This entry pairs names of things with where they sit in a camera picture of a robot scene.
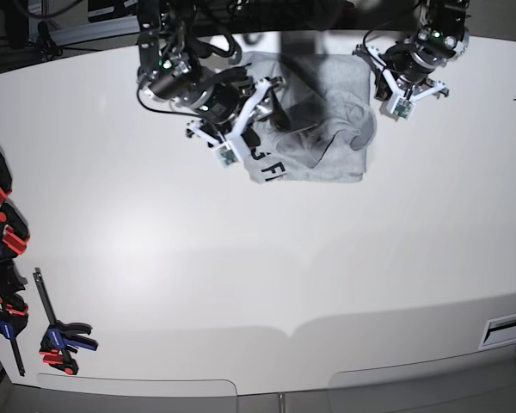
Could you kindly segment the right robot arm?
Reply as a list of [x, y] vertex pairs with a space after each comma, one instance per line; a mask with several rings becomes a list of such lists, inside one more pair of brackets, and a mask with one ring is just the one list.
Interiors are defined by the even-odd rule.
[[[225, 49], [199, 40], [193, 25], [204, 13], [228, 42]], [[260, 139], [256, 122], [280, 132], [290, 121], [275, 95], [282, 77], [254, 79], [241, 63], [243, 53], [229, 29], [203, 1], [140, 1], [137, 96], [175, 102], [193, 118], [186, 135], [199, 136], [211, 149], [240, 139], [252, 149]]]

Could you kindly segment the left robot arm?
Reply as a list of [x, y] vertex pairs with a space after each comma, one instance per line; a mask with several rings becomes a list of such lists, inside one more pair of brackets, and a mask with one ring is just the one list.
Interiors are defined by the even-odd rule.
[[447, 97], [449, 89], [431, 74], [457, 60], [467, 51], [470, 32], [465, 21], [468, 1], [418, 1], [402, 16], [420, 12], [416, 31], [381, 52], [368, 43], [368, 37], [385, 28], [382, 23], [367, 31], [354, 53], [370, 64], [375, 75], [374, 98], [387, 102], [392, 96], [418, 101], [432, 95]]

